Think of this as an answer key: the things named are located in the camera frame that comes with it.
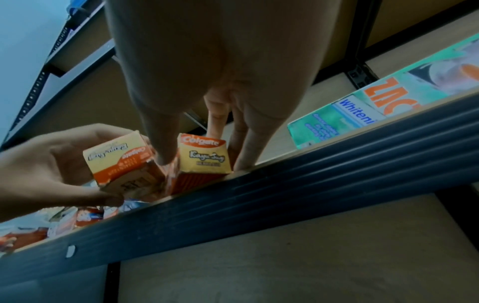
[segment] whitening toothpaste box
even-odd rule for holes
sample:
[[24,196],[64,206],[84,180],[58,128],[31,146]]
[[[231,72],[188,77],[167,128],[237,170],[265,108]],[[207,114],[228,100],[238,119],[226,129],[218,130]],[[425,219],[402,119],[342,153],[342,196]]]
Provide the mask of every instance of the whitening toothpaste box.
[[298,149],[479,86],[479,34],[288,124]]

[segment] cardboard box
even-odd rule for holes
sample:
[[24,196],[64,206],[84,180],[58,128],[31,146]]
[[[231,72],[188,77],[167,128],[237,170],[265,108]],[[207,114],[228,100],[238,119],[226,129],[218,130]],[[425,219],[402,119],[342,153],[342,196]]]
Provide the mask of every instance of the cardboard box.
[[162,197],[166,180],[153,156],[138,131],[83,151],[101,190],[146,202]]
[[166,195],[175,195],[231,173],[226,141],[180,134],[169,165]]
[[479,86],[479,34],[288,124],[298,149]]

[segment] wall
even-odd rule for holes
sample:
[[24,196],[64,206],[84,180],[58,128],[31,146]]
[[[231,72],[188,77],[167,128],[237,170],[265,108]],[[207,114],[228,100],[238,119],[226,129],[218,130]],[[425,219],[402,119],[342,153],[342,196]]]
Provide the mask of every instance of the wall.
[[0,0],[0,140],[62,30],[69,0]]

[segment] colgate logo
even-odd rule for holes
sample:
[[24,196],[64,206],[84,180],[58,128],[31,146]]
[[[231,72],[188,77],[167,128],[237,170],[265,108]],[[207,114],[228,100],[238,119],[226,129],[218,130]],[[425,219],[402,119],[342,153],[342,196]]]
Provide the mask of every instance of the colgate logo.
[[220,144],[216,140],[212,140],[212,139],[205,140],[205,139],[201,139],[201,138],[194,138],[194,137],[191,137],[191,136],[182,137],[181,142],[182,143],[196,143],[196,144],[199,144],[199,145],[214,145],[214,146],[219,146],[219,144]]

